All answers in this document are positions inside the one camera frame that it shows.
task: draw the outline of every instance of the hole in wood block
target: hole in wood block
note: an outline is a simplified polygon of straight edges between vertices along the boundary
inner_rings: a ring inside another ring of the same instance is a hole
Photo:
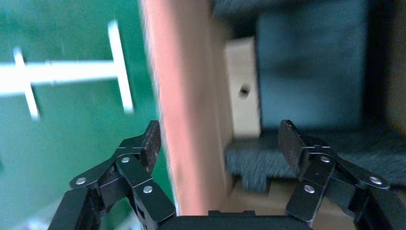
[[[249,94],[249,90],[250,90],[250,88],[249,88],[249,86],[248,85],[242,85],[241,86],[241,89],[240,89],[240,92],[239,92],[239,97],[241,98],[241,99],[246,99],[247,97],[248,97],[248,94]]]

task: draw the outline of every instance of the brown cardboard box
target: brown cardboard box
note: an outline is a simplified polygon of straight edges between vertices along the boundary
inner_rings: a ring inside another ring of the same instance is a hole
[[[251,194],[240,183],[233,186],[225,172],[224,148],[233,138],[223,56],[230,27],[211,17],[209,0],[143,0],[142,9],[178,214],[246,209],[258,215],[284,214],[295,182],[272,183],[268,195]],[[405,22],[398,17],[388,116],[405,132]],[[325,198],[314,229],[354,226],[352,218]]]

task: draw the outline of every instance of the metal rivet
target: metal rivet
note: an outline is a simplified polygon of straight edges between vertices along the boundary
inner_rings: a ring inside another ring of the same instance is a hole
[[[305,185],[304,188],[304,190],[308,193],[315,193],[315,189],[310,185]]]
[[[379,178],[376,178],[374,176],[370,176],[369,179],[375,184],[382,184],[382,181],[379,180]]]
[[[77,185],[83,184],[83,183],[85,183],[85,182],[86,182],[86,178],[84,178],[84,177],[80,177],[80,178],[78,178],[78,179],[76,180],[76,184],[77,184]]]
[[[144,187],[144,193],[151,193],[152,192],[152,187],[151,186],[145,186]]]
[[[123,162],[123,163],[127,163],[127,162],[129,162],[130,161],[130,158],[129,157],[124,157],[122,160],[121,160],[121,162]]]
[[[329,163],[329,162],[330,162],[330,159],[327,158],[327,157],[321,157],[321,161],[326,162],[326,163]]]

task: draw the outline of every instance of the green surface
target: green surface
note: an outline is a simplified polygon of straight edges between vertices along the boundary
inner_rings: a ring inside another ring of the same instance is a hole
[[[138,1],[0,3],[0,62],[13,62],[15,46],[27,62],[112,59],[107,23],[113,19],[135,113],[124,114],[113,80],[34,87],[38,122],[31,120],[24,96],[0,97],[0,229],[61,198],[74,176],[109,158],[122,139],[142,134],[157,119]],[[153,176],[171,197],[164,154]]]

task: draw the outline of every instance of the white bar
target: white bar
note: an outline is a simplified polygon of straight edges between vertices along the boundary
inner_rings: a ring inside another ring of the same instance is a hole
[[[117,21],[108,24],[113,61],[48,61],[24,63],[19,48],[14,49],[14,63],[0,63],[0,96],[24,93],[31,116],[39,119],[31,85],[117,79],[125,113],[133,113],[127,71]]]
[[[15,66],[18,69],[18,71],[20,71],[20,74],[19,75],[17,74],[17,77],[20,77],[21,79],[21,85],[23,86],[24,89],[24,94],[27,100],[28,109],[30,110],[31,118],[34,121],[38,121],[40,119],[38,107],[35,102],[34,93],[33,89],[31,88],[30,80],[28,79],[28,76],[25,74],[26,69],[21,49],[19,47],[14,48],[13,54]]]
[[[109,22],[109,40],[112,48],[114,64],[117,67],[118,87],[125,113],[133,113],[134,106],[131,99],[130,85],[128,84],[127,71],[125,70],[124,54],[121,46],[120,33],[116,20]]]
[[[4,85],[13,85],[16,66],[0,65],[0,93]],[[61,84],[82,81],[116,79],[117,70],[113,61],[53,61],[27,63],[24,75],[29,75],[32,85]]]

